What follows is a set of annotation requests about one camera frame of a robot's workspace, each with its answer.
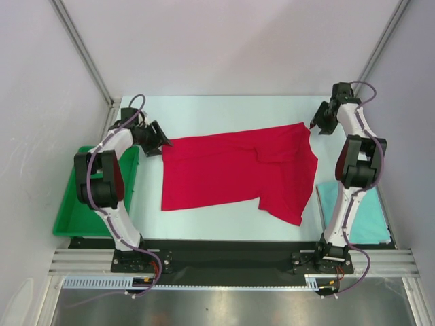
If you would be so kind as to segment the red t-shirt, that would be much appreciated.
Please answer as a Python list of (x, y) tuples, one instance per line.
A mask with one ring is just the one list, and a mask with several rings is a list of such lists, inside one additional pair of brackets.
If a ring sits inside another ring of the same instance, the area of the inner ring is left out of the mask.
[(303, 124), (173, 139), (163, 147), (163, 211), (258, 199), (258, 209), (300, 226), (318, 159)]

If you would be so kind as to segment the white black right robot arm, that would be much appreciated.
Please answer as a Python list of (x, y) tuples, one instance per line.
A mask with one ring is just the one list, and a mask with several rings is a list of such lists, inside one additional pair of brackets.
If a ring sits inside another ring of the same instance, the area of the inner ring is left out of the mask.
[(349, 259), (350, 234), (358, 207), (366, 192), (377, 186), (384, 167), (387, 141), (379, 138), (368, 126), (364, 105), (352, 85), (359, 81), (333, 85), (328, 102), (319, 106), (310, 127), (318, 127), (320, 135), (331, 135), (341, 126), (346, 135), (336, 162), (335, 179), (338, 196), (332, 218), (316, 244), (314, 266), (320, 272), (346, 264)]

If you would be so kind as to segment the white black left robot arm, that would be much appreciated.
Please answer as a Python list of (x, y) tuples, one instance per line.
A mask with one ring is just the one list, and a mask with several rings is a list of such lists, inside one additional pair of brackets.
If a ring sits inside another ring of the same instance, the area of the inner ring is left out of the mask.
[(74, 171), (77, 199), (103, 220), (116, 249), (129, 251), (127, 264), (140, 272), (149, 266), (150, 254), (138, 248), (143, 238), (125, 207), (126, 186), (119, 163), (134, 146), (152, 157), (161, 155), (161, 148), (172, 146), (172, 142), (156, 120), (150, 122), (143, 111), (125, 107), (121, 109), (121, 119), (97, 146), (75, 154)]

